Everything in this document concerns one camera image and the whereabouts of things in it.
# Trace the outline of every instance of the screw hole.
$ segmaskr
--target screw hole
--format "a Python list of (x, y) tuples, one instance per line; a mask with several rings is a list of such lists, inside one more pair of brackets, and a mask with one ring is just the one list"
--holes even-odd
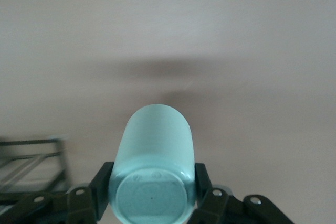
[(218, 189), (213, 190), (212, 193), (213, 193), (213, 195), (218, 196), (218, 197), (223, 195), (222, 191), (218, 190)]
[(81, 195), (84, 193), (84, 190), (83, 189), (79, 189), (76, 191), (76, 195)]
[(44, 197), (43, 196), (38, 196), (34, 199), (34, 203), (40, 203), (44, 200)]

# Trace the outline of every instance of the light blue cup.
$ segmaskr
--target light blue cup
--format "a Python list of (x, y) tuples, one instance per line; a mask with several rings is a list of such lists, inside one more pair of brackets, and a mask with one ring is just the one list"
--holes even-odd
[(153, 104), (127, 123), (109, 184), (122, 223), (183, 223), (195, 205), (195, 158), (190, 127), (172, 107)]

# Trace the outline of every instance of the metal screw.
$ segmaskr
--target metal screw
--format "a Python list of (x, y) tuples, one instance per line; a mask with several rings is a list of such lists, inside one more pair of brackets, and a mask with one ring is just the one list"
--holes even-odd
[(41, 202), (41, 201), (43, 201), (44, 200), (44, 197), (43, 196), (38, 196), (38, 197), (36, 197), (35, 199), (34, 199), (34, 203), (39, 203), (39, 202)]
[(252, 197), (250, 200), (255, 205), (261, 205), (261, 200), (257, 197)]
[(212, 191), (212, 193), (213, 193), (213, 195), (218, 196), (218, 197), (220, 197), (221, 195), (223, 195), (223, 194), (222, 194), (222, 191), (221, 191), (221, 190), (218, 190), (218, 189), (214, 189), (214, 190)]
[(76, 195), (81, 195), (84, 193), (84, 190), (83, 189), (79, 189), (76, 191)]

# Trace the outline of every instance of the plastic cup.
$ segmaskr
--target plastic cup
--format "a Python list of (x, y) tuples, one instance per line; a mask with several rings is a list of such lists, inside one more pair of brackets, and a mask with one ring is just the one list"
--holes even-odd
[(190, 127), (177, 110), (148, 105), (127, 123), (110, 182), (109, 200), (122, 223), (183, 223), (195, 205)]

